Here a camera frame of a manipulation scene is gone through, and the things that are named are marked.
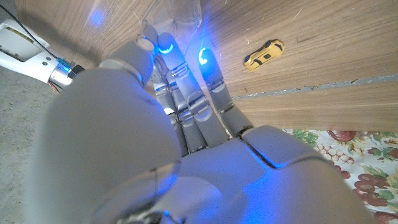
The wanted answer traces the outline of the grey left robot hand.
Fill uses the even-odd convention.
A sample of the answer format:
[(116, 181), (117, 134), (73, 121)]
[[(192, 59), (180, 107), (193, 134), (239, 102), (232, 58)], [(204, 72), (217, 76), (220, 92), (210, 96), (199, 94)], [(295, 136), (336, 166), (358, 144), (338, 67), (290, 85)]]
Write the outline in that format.
[(375, 223), (317, 151), (233, 105), (147, 25), (50, 104), (29, 161), (28, 223)]

